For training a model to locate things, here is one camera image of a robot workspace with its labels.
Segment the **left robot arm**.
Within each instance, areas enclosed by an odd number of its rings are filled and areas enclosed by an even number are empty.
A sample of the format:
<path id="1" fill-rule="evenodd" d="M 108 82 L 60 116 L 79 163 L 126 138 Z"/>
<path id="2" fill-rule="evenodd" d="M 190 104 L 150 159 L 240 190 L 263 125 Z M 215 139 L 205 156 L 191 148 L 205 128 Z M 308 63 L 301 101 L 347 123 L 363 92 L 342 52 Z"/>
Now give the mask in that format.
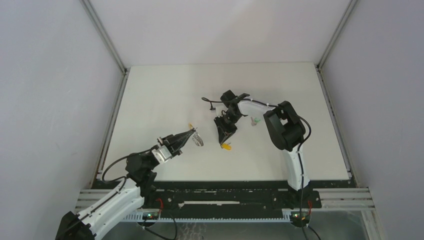
<path id="1" fill-rule="evenodd" d="M 109 193 L 87 208 L 66 213 L 59 224 L 57 240 L 101 240 L 127 215 L 141 207 L 149 209 L 156 203 L 153 185 L 157 173 L 154 168 L 182 154 L 189 139 L 198 133 L 188 131 L 159 137 L 153 147 L 122 157 L 126 175 Z"/>

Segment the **key with yellow tag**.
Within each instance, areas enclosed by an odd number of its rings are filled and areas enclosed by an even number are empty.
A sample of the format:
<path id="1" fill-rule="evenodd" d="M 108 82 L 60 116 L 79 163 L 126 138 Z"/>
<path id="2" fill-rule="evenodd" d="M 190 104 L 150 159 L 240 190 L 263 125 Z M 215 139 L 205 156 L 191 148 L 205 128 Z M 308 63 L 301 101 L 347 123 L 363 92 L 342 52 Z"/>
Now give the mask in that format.
<path id="1" fill-rule="evenodd" d="M 229 144 L 227 144 L 227 143 L 222 143 L 220 146 L 221 146 L 222 149 L 225 149 L 227 151 L 231 151 L 232 150 L 232 147 Z"/>

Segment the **large keyring with yellow grip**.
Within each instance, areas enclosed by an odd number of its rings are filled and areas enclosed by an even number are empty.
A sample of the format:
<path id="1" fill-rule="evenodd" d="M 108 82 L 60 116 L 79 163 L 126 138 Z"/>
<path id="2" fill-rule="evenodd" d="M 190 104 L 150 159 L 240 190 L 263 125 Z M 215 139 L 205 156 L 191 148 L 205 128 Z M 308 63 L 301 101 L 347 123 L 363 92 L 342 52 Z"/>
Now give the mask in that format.
<path id="1" fill-rule="evenodd" d="M 204 142 L 199 133 L 197 132 L 197 129 L 191 123 L 188 124 L 188 127 L 190 130 L 193 130 L 193 134 L 191 135 L 192 141 L 195 143 L 196 146 L 203 147 Z"/>

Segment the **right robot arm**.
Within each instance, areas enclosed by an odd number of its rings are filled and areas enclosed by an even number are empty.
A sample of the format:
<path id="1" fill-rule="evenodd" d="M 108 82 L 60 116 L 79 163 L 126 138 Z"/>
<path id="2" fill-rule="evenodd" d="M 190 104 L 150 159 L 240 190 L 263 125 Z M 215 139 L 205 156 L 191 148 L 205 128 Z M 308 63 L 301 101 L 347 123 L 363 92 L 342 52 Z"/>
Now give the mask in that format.
<path id="1" fill-rule="evenodd" d="M 288 170 L 287 182 L 293 190 L 289 194 L 289 203 L 295 208 L 302 208 L 307 204 L 309 195 L 303 189 L 308 186 L 310 179 L 306 175 L 302 157 L 303 144 L 311 135 L 305 135 L 304 124 L 310 131 L 309 123 L 296 113 L 288 101 L 273 105 L 250 98 L 247 93 L 235 95 L 228 90 L 221 95 L 218 102 L 226 107 L 226 110 L 214 118 L 220 146 L 224 147 L 225 142 L 236 133 L 236 123 L 241 117 L 260 119 L 266 125 L 271 142 L 284 154 Z"/>

